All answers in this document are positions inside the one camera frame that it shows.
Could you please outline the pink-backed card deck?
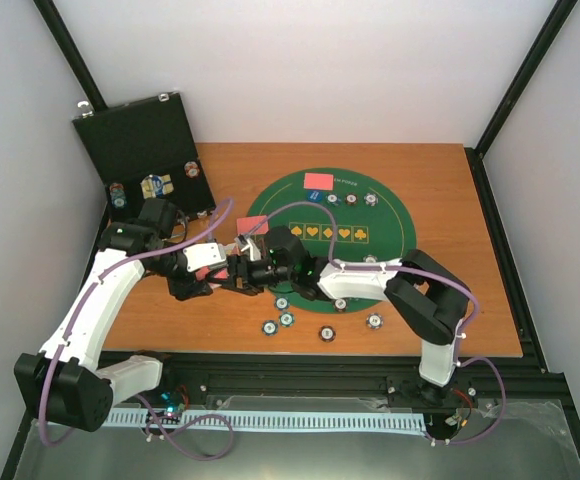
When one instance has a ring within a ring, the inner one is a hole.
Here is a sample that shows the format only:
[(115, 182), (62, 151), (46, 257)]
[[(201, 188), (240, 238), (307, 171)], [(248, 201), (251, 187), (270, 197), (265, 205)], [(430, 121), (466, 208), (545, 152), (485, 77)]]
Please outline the pink-backed card deck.
[(195, 272), (195, 277), (198, 281), (205, 281), (211, 285), (223, 285), (228, 280), (228, 272), (226, 268), (202, 267)]

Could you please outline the green blue chip stack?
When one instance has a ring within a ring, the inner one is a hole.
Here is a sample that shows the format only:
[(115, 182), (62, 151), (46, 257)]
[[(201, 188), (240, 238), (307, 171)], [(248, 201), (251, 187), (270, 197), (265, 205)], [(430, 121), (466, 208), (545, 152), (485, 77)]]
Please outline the green blue chip stack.
[(264, 321), (261, 327), (261, 331), (266, 336), (273, 336), (278, 333), (279, 325), (273, 320)]

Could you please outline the dealt pink card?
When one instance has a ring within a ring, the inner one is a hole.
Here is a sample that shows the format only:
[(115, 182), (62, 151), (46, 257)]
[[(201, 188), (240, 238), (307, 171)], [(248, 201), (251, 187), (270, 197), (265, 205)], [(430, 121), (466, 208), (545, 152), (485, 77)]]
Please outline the dealt pink card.
[(251, 233), (252, 235), (263, 235), (268, 229), (268, 221), (266, 216), (249, 216), (241, 217), (236, 220), (237, 233), (245, 235)]

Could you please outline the blue small blind button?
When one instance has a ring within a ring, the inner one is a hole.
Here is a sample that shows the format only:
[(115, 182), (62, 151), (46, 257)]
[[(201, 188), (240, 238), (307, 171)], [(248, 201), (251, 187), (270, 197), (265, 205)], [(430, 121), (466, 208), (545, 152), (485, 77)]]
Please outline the blue small blind button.
[(312, 203), (320, 203), (323, 199), (323, 192), (319, 190), (310, 190), (307, 193), (306, 199)]

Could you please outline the blue white chip stack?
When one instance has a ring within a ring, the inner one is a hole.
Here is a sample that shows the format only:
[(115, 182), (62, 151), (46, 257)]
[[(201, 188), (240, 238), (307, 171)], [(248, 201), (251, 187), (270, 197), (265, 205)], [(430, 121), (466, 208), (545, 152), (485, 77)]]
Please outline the blue white chip stack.
[(383, 318), (378, 313), (371, 313), (366, 318), (366, 325), (372, 330), (380, 329), (383, 326)]

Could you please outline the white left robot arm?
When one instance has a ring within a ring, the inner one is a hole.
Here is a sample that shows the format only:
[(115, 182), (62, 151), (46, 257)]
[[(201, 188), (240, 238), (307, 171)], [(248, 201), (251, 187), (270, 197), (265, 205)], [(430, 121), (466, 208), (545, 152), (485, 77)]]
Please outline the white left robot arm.
[(222, 248), (199, 236), (169, 243), (177, 219), (174, 204), (152, 198), (137, 218), (110, 224), (60, 326), (37, 354), (22, 354), (16, 361), (14, 374), (26, 409), (42, 432), (49, 423), (93, 432), (112, 407), (139, 393), (160, 403), (176, 395), (177, 376), (155, 355), (133, 355), (106, 368), (99, 366), (99, 358), (121, 307), (145, 274), (195, 288), (197, 271), (225, 263)]

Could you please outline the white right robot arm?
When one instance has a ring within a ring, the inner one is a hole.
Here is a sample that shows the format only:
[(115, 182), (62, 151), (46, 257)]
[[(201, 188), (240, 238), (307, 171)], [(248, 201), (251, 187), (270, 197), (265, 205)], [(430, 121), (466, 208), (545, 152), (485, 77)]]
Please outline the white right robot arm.
[(388, 261), (344, 262), (270, 248), (260, 260), (230, 255), (205, 278), (248, 295), (283, 283), (309, 301), (388, 302), (422, 342), (420, 378), (439, 388), (459, 367), (459, 343), (479, 308), (462, 281), (417, 249)]

